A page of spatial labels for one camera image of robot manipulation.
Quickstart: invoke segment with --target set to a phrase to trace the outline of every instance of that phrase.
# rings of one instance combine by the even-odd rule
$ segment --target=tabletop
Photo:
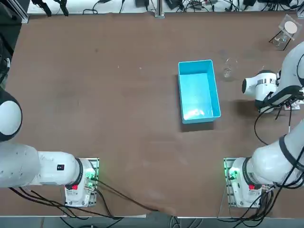
[[[188,217],[216,217],[225,186],[223,158],[250,156],[262,144],[245,77],[278,71],[288,51],[268,40],[283,12],[31,17],[16,45],[7,91],[20,103],[23,126],[13,141],[39,151],[100,158],[100,179],[149,207]],[[228,58],[237,59],[229,80]],[[178,63],[212,59],[221,117],[182,125]],[[294,111],[292,126],[302,111]],[[257,131],[273,142],[288,131],[289,112],[265,115]],[[35,187],[62,200],[63,188]],[[62,215],[1,189],[0,215]],[[148,211],[106,190],[113,214]],[[271,217],[300,218],[301,190],[283,190]],[[102,201],[91,210],[105,213]],[[224,200],[220,216],[229,216]]]

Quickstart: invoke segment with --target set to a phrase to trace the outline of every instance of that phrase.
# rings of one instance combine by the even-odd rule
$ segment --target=wire
[[[257,124],[257,121],[259,120],[259,118],[265,113],[265,112],[267,112],[268,110],[270,110],[270,109],[272,109],[272,108],[274,108],[274,107],[269,107],[269,108],[267,108],[267,109],[265,109],[264,111],[262,111],[258,116],[257,116],[257,118],[256,118],[256,121],[255,121],[255,124],[253,125],[253,128],[254,128],[254,130],[255,130],[255,134],[256,134],[256,137],[259,139],[259,141],[261,141],[263,144],[265,144],[265,145],[268,145],[266,142],[264,142],[258,135],[257,135],[257,130],[256,130],[256,124]]]
[[[173,221],[173,217],[174,217],[174,216],[171,216],[171,218],[170,218],[169,228],[171,228],[171,223],[172,223],[172,221]]]
[[[38,203],[38,204],[50,206],[50,207],[57,207],[57,206],[54,206],[54,205],[52,205],[52,204],[44,203],[44,202],[41,202],[41,201],[34,200],[34,199],[29,198],[29,197],[26,197],[26,196],[24,196],[23,194],[21,194],[20,192],[18,192],[17,190],[15,190],[15,189],[13,189],[13,188],[9,188],[9,189],[10,189],[11,191],[13,191],[14,193],[16,193],[17,195],[19,195],[20,197],[26,199],[26,200],[29,200],[29,201],[32,201],[32,202],[35,202],[35,203]],[[80,210],[80,211],[87,212],[87,213],[90,213],[90,214],[99,215],[99,216],[103,216],[103,217],[106,217],[106,218],[111,218],[110,216],[103,215],[103,214],[100,214],[100,213],[97,213],[97,212],[93,212],[93,211],[89,211],[89,210],[85,210],[85,209],[82,209],[82,208],[71,207],[71,206],[67,206],[67,205],[65,205],[64,208],[70,208],[70,209]]]
[[[304,172],[302,172],[302,174],[300,175],[300,177],[297,180],[295,180],[287,185],[279,185],[279,184],[276,184],[276,185],[278,187],[282,186],[285,189],[298,189],[298,188],[302,187],[304,184],[303,176],[304,176]],[[297,184],[301,179],[302,179],[302,182],[299,185],[293,186],[293,185]]]
[[[267,1],[265,7],[261,11],[264,11],[264,9],[266,9],[266,7],[268,6],[268,4],[269,4],[269,0]]]
[[[235,6],[235,4],[233,4],[233,1],[227,1],[227,0],[222,0],[222,1],[228,2],[228,3],[230,3],[236,10],[238,9],[238,8]]]
[[[282,4],[281,3],[279,3],[279,5],[280,5],[280,7],[284,10],[284,11],[288,11],[288,10],[290,10],[290,8],[289,9],[285,9],[283,6],[282,6]]]
[[[214,5],[212,4],[211,0],[209,0],[210,2],[210,5],[211,5],[211,8],[212,8],[212,11],[214,12]]]
[[[179,225],[179,228],[181,228],[181,225],[180,225],[180,223],[178,222],[178,220],[175,218],[175,216],[173,216],[173,219],[176,221],[176,223],[173,225],[172,228],[174,228],[174,226],[175,226],[176,224],[178,224],[178,225]]]
[[[118,221],[112,223],[111,225],[107,226],[106,228],[110,228],[110,227],[114,226],[117,222],[120,222],[121,220],[123,220],[123,218],[121,218],[120,220],[118,220]]]
[[[88,217],[87,217],[87,218],[80,218],[80,217],[78,217],[77,215],[75,215],[74,212],[73,212],[70,208],[66,208],[66,209],[67,209],[68,211],[70,211],[70,213],[73,215],[73,217],[72,217],[71,215],[69,215],[68,213],[66,213],[63,209],[60,208],[60,206],[65,207],[63,204],[61,204],[61,203],[59,203],[59,202],[56,202],[56,201],[48,200],[48,199],[42,197],[41,195],[39,195],[39,194],[36,193],[36,192],[34,192],[34,193],[35,193],[36,195],[38,195],[39,197],[33,196],[33,195],[27,193],[22,187],[19,187],[19,189],[20,189],[24,194],[26,194],[27,196],[32,197],[32,198],[34,198],[34,199],[38,199],[38,200],[42,200],[42,201],[47,201],[47,202],[51,203],[52,205],[54,205],[54,203],[57,204],[58,206],[56,206],[56,207],[57,207],[59,210],[61,210],[64,214],[66,214],[67,216],[69,216],[70,218],[75,218],[75,219],[79,219],[79,220],[87,220],[87,219],[88,219]]]
[[[101,191],[96,189],[96,192],[98,193],[98,195],[102,198],[103,202],[104,202],[104,207],[106,209],[106,212],[108,213],[108,215],[112,218],[114,218],[114,216],[111,214],[109,208],[108,208],[108,205],[106,204],[106,201],[105,201],[105,198],[104,196],[102,195]]]
[[[275,205],[275,203],[276,203],[276,200],[277,200],[277,198],[278,198],[280,192],[281,192],[282,189],[284,188],[284,186],[285,186],[285,184],[286,184],[288,178],[291,176],[291,174],[292,174],[293,171],[295,170],[296,165],[299,163],[299,160],[301,159],[303,153],[304,153],[304,147],[302,148],[302,150],[301,150],[301,152],[300,152],[300,154],[299,154],[299,156],[298,156],[298,158],[297,158],[295,164],[293,164],[292,169],[289,171],[288,175],[287,175],[286,178],[284,179],[284,181],[283,181],[281,187],[280,187],[279,190],[277,191],[277,194],[275,195],[275,197],[273,197],[274,194],[273,194],[273,192],[272,192],[272,190],[271,190],[271,198],[270,198],[270,201],[269,201],[269,202],[266,202],[266,205],[265,205],[265,208],[264,208],[263,212],[262,212],[260,215],[257,215],[257,216],[256,216],[257,219],[251,219],[252,216],[250,216],[249,218],[245,218],[245,219],[243,218],[243,217],[245,216],[245,214],[249,211],[250,207],[252,207],[252,204],[251,204],[250,207],[247,209],[247,211],[244,213],[244,215],[243,215],[242,217],[237,218],[237,219],[235,219],[234,221],[232,221],[232,222],[239,221],[233,228],[236,228],[236,227],[239,226],[241,223],[243,223],[244,225],[246,225],[246,226],[248,226],[248,227],[256,227],[256,226],[258,226],[258,225],[264,220],[264,218],[269,214],[269,212],[270,212],[270,211],[272,210],[272,208],[274,207],[274,205]],[[244,223],[245,220],[250,220],[250,219],[251,219],[251,220],[254,220],[254,221],[259,221],[259,223],[256,224],[256,225],[254,225],[254,226],[249,226],[249,225],[247,225],[247,224]]]
[[[84,10],[82,11],[82,15],[84,15],[86,11],[91,11],[93,14],[98,14],[98,11],[94,9],[95,6],[96,6],[98,3],[100,3],[100,1],[96,2],[96,3],[94,4],[93,8],[91,8],[91,9],[84,9]]]
[[[176,12],[178,12],[179,10],[181,10],[180,12],[182,12],[182,10],[185,10],[185,7],[184,7],[184,2],[185,2],[186,0],[184,0],[180,5],[179,5],[179,7],[177,8],[177,10],[176,10]]]
[[[156,11],[156,7],[155,7],[155,5],[154,5],[153,0],[151,0],[151,3],[152,3],[152,5],[153,5],[154,10]]]
[[[194,222],[196,221],[197,219],[194,219],[194,221],[190,224],[190,226],[188,226],[188,228],[191,228],[191,226],[194,224]],[[197,228],[197,227],[199,227],[201,224],[202,224],[202,222],[203,222],[203,218],[200,220],[200,222],[195,226],[195,227],[193,227],[193,228]]]
[[[291,126],[291,112],[293,111],[293,108],[291,106],[291,103],[289,103],[290,107],[290,113],[289,113],[289,121],[288,121],[288,133],[290,133],[290,126]]]
[[[61,10],[61,8],[59,8],[59,10],[57,11],[57,13],[55,15],[57,15],[59,13],[59,11]]]
[[[298,78],[300,78],[300,76],[299,76],[299,64],[300,64],[303,56],[304,56],[304,54],[301,56],[301,58],[299,59],[298,64],[296,65],[296,75],[298,76]]]
[[[147,207],[147,206],[145,206],[145,205],[143,205],[143,204],[141,204],[141,203],[139,203],[139,202],[133,200],[132,198],[130,198],[130,197],[128,197],[128,196],[122,194],[121,192],[117,191],[116,189],[112,188],[111,186],[107,185],[106,183],[102,182],[101,180],[98,180],[98,179],[96,179],[96,178],[91,178],[91,180],[93,180],[93,181],[98,181],[99,183],[105,185],[107,188],[109,188],[109,189],[111,189],[112,191],[116,192],[116,193],[119,194],[120,196],[126,198],[127,200],[131,201],[132,203],[135,203],[136,205],[138,205],[138,206],[140,206],[140,207],[142,207],[142,208],[144,208],[144,209],[146,209],[146,210],[158,211],[158,210],[156,210],[156,209],[149,208],[149,207]]]
[[[122,0],[122,6],[121,6],[121,8],[120,8],[120,10],[119,10],[119,13],[121,13],[122,10],[123,10],[124,1],[125,1],[125,0]]]
[[[288,178],[291,176],[291,174],[292,174],[293,171],[295,170],[295,167],[296,167],[296,165],[299,163],[299,161],[300,161],[300,159],[301,159],[303,153],[304,153],[304,147],[302,148],[302,150],[301,150],[301,152],[300,152],[300,154],[299,154],[299,156],[298,156],[298,158],[297,158],[295,164],[293,164],[293,167],[292,167],[292,169],[290,170],[289,174],[287,175],[287,177],[286,177],[285,180],[283,181],[282,186],[281,186],[281,187],[279,188],[279,190],[277,191],[277,193],[276,193],[276,195],[275,195],[275,198],[274,198],[274,201],[273,201],[273,203],[272,203],[270,209],[265,213],[265,215],[263,216],[263,218],[265,218],[265,217],[269,214],[269,212],[272,210],[272,208],[274,207],[275,202],[276,202],[276,199],[278,198],[278,196],[279,196],[280,192],[282,191],[283,186],[286,184]]]

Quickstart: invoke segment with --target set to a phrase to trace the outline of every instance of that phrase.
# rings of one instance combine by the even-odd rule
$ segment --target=clear glass cup
[[[286,43],[288,40],[288,37],[285,33],[281,32],[278,34],[273,40],[272,43],[276,46],[279,47],[281,44]]]
[[[224,77],[231,78],[231,76],[235,73],[238,68],[238,61],[235,58],[228,58],[225,62],[224,66]]]

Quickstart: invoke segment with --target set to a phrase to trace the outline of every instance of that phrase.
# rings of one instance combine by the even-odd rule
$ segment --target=black cable
[[[187,5],[186,5],[186,7],[185,7],[185,9],[184,9],[183,12],[187,12],[187,9],[188,9],[188,6],[189,6],[189,4],[190,4],[190,1],[191,1],[191,0],[189,0],[189,2],[187,3]]]
[[[212,8],[212,11],[214,12],[214,5],[212,4],[211,0],[209,0],[210,2],[210,5],[211,5],[211,8]]]
[[[233,4],[233,1],[227,1],[227,0],[223,0],[223,1],[230,3],[234,7],[234,9],[237,9],[237,7],[235,6],[235,4]]]
[[[187,228],[190,228],[195,221],[196,221],[196,218],[189,224],[189,226]]]
[[[278,198],[280,192],[281,192],[282,189],[283,189],[283,186],[286,184],[288,178],[291,176],[291,174],[292,174],[293,171],[295,170],[295,167],[296,167],[296,165],[299,163],[299,161],[300,161],[300,159],[301,159],[303,153],[304,153],[304,147],[302,148],[302,150],[301,150],[301,152],[300,152],[298,158],[296,159],[295,164],[293,164],[293,167],[292,167],[292,169],[290,170],[289,174],[287,175],[287,177],[286,177],[285,180],[283,181],[282,186],[281,186],[281,187],[279,188],[279,190],[277,191],[277,193],[276,193],[276,195],[275,195],[275,198],[274,198],[274,201],[273,201],[273,203],[272,203],[270,209],[265,213],[265,215],[264,215],[263,218],[265,218],[265,217],[269,214],[269,212],[272,210],[272,208],[274,207],[274,205],[275,205],[275,203],[276,203],[276,200],[277,200],[277,198]]]
[[[118,221],[112,223],[111,225],[107,226],[106,228],[110,228],[110,227],[114,226],[117,222],[120,222],[121,220],[123,220],[123,218],[121,218],[120,220],[118,220]]]
[[[180,223],[178,222],[178,220],[175,218],[175,216],[173,216],[173,219],[176,221],[176,223],[179,225],[179,228],[181,228],[181,225],[180,225]]]
[[[207,10],[207,12],[209,12],[209,10],[206,7],[202,6],[202,8],[205,9],[205,10]]]
[[[178,8],[177,8],[177,10],[176,10],[176,13],[179,11],[179,10],[181,10],[180,12],[182,12],[182,10],[184,10],[185,9],[185,7],[184,7],[184,2],[185,2],[186,0],[184,0],[183,2],[181,2],[179,5],[178,5]]]
[[[290,177],[290,175],[291,175],[292,172],[294,171],[294,169],[295,169],[297,163],[299,162],[299,160],[301,159],[303,153],[304,153],[304,147],[302,148],[302,150],[301,150],[301,152],[300,152],[300,154],[299,154],[299,156],[298,156],[298,158],[297,158],[295,164],[293,164],[292,169],[289,171],[287,177],[286,177],[285,180],[283,181],[282,186],[280,187],[280,189],[278,190],[277,194],[275,195],[274,200],[272,201],[272,198],[273,198],[273,192],[272,192],[271,200],[269,201],[269,203],[268,203],[268,204],[266,205],[266,207],[265,207],[267,210],[265,211],[265,209],[264,209],[264,211],[263,211],[263,216],[262,216],[261,218],[259,218],[259,219],[256,219],[256,221],[257,221],[257,220],[260,221],[259,224],[261,223],[261,221],[264,220],[264,218],[269,214],[269,212],[270,212],[270,211],[272,210],[272,208],[274,207],[275,202],[276,202],[276,200],[277,200],[277,198],[278,198],[278,195],[280,194],[281,190],[283,189],[283,186],[286,184],[288,178]],[[237,227],[238,225],[240,225],[241,223],[243,223],[242,220],[241,220],[240,222],[238,222],[233,228],[236,228],[236,227]]]
[[[9,188],[9,189],[10,189],[11,191],[13,191],[14,193],[16,193],[17,195],[19,195],[20,197],[26,199],[26,200],[29,200],[29,201],[32,201],[32,202],[35,202],[35,203],[38,203],[38,204],[50,206],[50,207],[56,207],[56,206],[54,206],[54,205],[52,205],[52,204],[44,203],[44,202],[41,202],[41,201],[34,200],[34,199],[29,198],[29,197],[26,197],[26,196],[22,195],[20,192],[18,192],[17,190],[15,190],[15,189],[13,189],[13,188]],[[103,215],[103,214],[100,214],[100,213],[97,213],[97,212],[93,212],[93,211],[89,211],[89,210],[85,210],[85,209],[82,209],[82,208],[71,207],[71,206],[67,206],[67,205],[65,205],[64,208],[71,208],[71,209],[75,209],[75,210],[80,210],[80,211],[83,211],[83,212],[87,212],[87,213],[90,213],[90,214],[99,215],[99,216],[103,216],[103,217],[106,217],[106,218],[111,218],[110,216]]]
[[[154,5],[153,0],[151,0],[151,3],[152,3],[152,6],[153,6],[154,10],[157,11],[157,10],[156,10],[156,7],[155,7],[155,5]]]
[[[279,3],[279,5],[280,5],[280,7],[284,10],[284,11],[288,11],[288,10],[290,10],[290,8],[289,9],[285,9],[283,6],[282,6],[282,4],[281,3]]]
[[[271,9],[269,9],[268,11],[274,11],[275,10],[276,4],[272,4],[271,6],[272,6]]]
[[[119,13],[121,13],[122,10],[123,10],[124,1],[125,1],[125,0],[122,0],[122,6],[121,6],[121,8],[120,8],[120,10],[119,10]]]
[[[302,174],[300,175],[300,177],[299,177],[297,180],[291,182],[290,184],[287,184],[285,187],[290,187],[290,186],[292,186],[292,185],[297,184],[297,183],[300,181],[300,179],[303,178],[303,176],[304,176],[304,172],[302,172]]]
[[[108,205],[106,204],[106,201],[105,201],[105,198],[104,196],[102,195],[101,191],[96,189],[96,192],[98,193],[98,195],[102,198],[103,202],[104,202],[104,207],[106,209],[106,212],[108,213],[108,215],[112,218],[114,218],[114,216],[111,214],[109,208],[108,208]]]
[[[202,222],[203,222],[203,218],[201,218],[201,221],[200,221],[195,227],[193,227],[193,228],[198,228],[198,227],[201,225]]]
[[[261,207],[263,206],[263,202],[264,202],[264,198],[262,198],[262,197],[264,197],[264,195],[266,194],[266,200],[267,200],[267,199],[268,199],[268,194],[269,194],[269,193],[271,193],[270,200],[269,200],[269,202],[266,201],[264,210],[262,211],[262,213],[259,214],[259,211],[261,210]],[[271,204],[271,202],[272,202],[272,200],[273,200],[273,197],[274,197],[274,193],[273,193],[272,190],[271,190],[271,191],[265,191],[265,192],[263,192],[259,197],[257,197],[255,201],[252,202],[252,204],[249,206],[249,208],[247,208],[247,210],[245,211],[245,213],[244,213],[241,217],[239,217],[239,218],[230,218],[230,219],[232,219],[232,220],[230,220],[230,221],[221,220],[221,219],[218,219],[218,220],[219,220],[219,221],[222,221],[222,222],[238,222],[238,221],[240,221],[240,223],[243,223],[245,226],[251,227],[251,226],[245,224],[244,221],[261,221],[261,218],[262,218],[263,215],[265,214],[267,208],[270,206],[270,204]],[[260,205],[261,205],[261,206],[258,208],[258,210],[256,211],[256,213],[253,214],[253,215],[251,215],[251,216],[248,217],[248,218],[244,218],[244,216],[249,212],[249,210],[252,208],[252,206],[254,205],[254,203],[255,203],[258,199],[260,199]]]
[[[68,227],[70,228],[74,228],[73,226],[71,226],[70,224],[68,224],[63,218],[59,217]]]
[[[101,3],[100,0],[97,1],[97,2],[94,4],[93,8],[91,8],[91,9],[84,9],[84,10],[82,11],[82,15],[84,15],[86,11],[91,11],[93,14],[98,14],[98,11],[94,9],[95,6],[96,6],[98,3]]]
[[[293,111],[293,108],[291,106],[291,103],[289,103],[290,107],[290,113],[289,113],[289,121],[288,121],[288,133],[290,132],[290,126],[291,126],[291,112]]]
[[[269,0],[267,1],[265,7],[261,11],[264,11],[264,9],[266,9],[266,7],[268,6],[268,4],[269,4]]]
[[[237,0],[237,10],[235,10],[235,11],[239,11],[239,0]]]
[[[2,40],[4,47],[12,57],[14,54],[14,49],[10,46],[10,44],[8,43],[8,41],[5,39],[4,35],[1,32],[0,32],[0,39]]]
[[[304,54],[301,56],[301,58],[299,59],[298,64],[296,65],[296,75],[298,76],[298,78],[300,78],[300,76],[299,76],[299,64],[300,64],[303,56],[304,56]]]
[[[144,208],[144,209],[146,209],[146,210],[158,211],[158,210],[156,210],[156,209],[149,208],[149,207],[147,207],[147,206],[145,206],[145,205],[143,205],[143,204],[141,204],[141,203],[139,203],[139,202],[133,200],[132,198],[130,198],[130,197],[128,197],[128,196],[122,194],[121,192],[117,191],[116,189],[112,188],[111,186],[107,185],[106,183],[102,182],[101,180],[98,180],[98,179],[96,179],[96,178],[91,178],[91,180],[93,180],[93,181],[98,181],[99,183],[105,185],[107,188],[109,188],[109,189],[111,189],[112,191],[116,192],[116,193],[119,194],[120,196],[126,198],[127,200],[131,201],[132,203],[135,203],[136,205],[138,205],[138,206],[140,206],[140,207],[142,207],[142,208]]]
[[[280,115],[280,112],[282,111],[282,108],[283,108],[283,106],[281,106],[280,109],[279,109],[279,111],[277,112],[277,115],[276,115],[276,117],[275,117],[275,120],[278,119],[278,117],[279,117],[279,115]]]
[[[263,144],[265,144],[265,145],[268,145],[266,142],[264,142],[258,135],[257,135],[257,130],[256,130],[256,124],[257,124],[257,121],[259,120],[259,118],[265,113],[265,112],[267,112],[268,110],[270,110],[270,109],[272,109],[272,108],[274,108],[274,107],[269,107],[269,108],[267,108],[267,109],[265,109],[264,111],[262,111],[258,116],[257,116],[257,118],[256,118],[256,121],[255,121],[255,124],[253,125],[253,128],[254,128],[254,130],[255,130],[255,134],[256,134],[256,137],[259,139],[259,141],[261,141]]]
[[[88,219],[88,218],[80,218],[80,217],[78,217],[77,215],[75,215],[74,212],[73,212],[71,209],[66,208],[68,211],[70,211],[70,213],[71,213],[73,216],[69,215],[69,214],[66,213],[63,209],[60,208],[60,206],[61,206],[61,207],[65,207],[65,206],[64,206],[63,204],[59,203],[59,202],[52,201],[52,200],[48,200],[48,199],[42,197],[41,195],[39,195],[39,194],[36,193],[36,192],[35,192],[35,194],[37,194],[39,197],[33,196],[33,195],[27,193],[22,187],[19,187],[19,189],[20,189],[24,194],[26,194],[27,196],[32,197],[32,198],[34,198],[34,199],[43,200],[43,201],[46,201],[46,202],[51,203],[52,205],[54,205],[54,203],[57,204],[58,206],[55,206],[55,207],[57,207],[59,210],[61,210],[64,214],[66,214],[66,215],[69,216],[70,218],[75,218],[75,219],[80,219],[80,220],[87,220],[87,219]]]

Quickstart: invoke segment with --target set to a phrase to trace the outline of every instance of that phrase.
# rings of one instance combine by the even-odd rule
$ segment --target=metal stand
[[[226,180],[226,185],[224,187],[224,191],[223,191],[223,196],[222,196],[222,201],[220,203],[220,208],[218,210],[218,216],[220,215],[220,212],[222,210],[222,206],[223,206],[223,201],[225,196],[227,195],[228,197],[228,206],[229,206],[229,216],[231,216],[231,207],[237,207],[237,204],[234,200],[234,196],[233,196],[233,189],[229,180],[229,170],[233,165],[233,162],[235,161],[236,158],[224,158],[224,172],[225,172],[225,180]]]
[[[165,14],[162,11],[162,0],[157,0],[157,8],[156,12],[154,13],[156,18],[165,18]]]
[[[99,158],[86,158],[90,161],[93,168],[96,171],[95,178],[98,179],[98,172],[99,172]],[[94,191],[94,193],[91,193],[90,200],[89,200],[89,207],[93,207],[96,205],[96,199],[97,199],[97,193]]]
[[[275,38],[277,35],[279,35],[280,33],[282,33],[282,32],[283,32],[283,31],[280,30],[274,37],[271,38],[271,40],[269,41],[269,43],[271,43],[271,42],[274,40],[274,38]],[[282,51],[285,51],[285,49],[286,49],[287,45],[289,44],[290,40],[291,40],[291,38],[289,38],[287,44],[285,45],[285,47],[284,47],[284,49],[283,49]]]
[[[6,7],[13,10],[19,17],[21,17],[21,23],[27,24],[29,16],[26,11],[20,6],[17,0],[0,0]]]

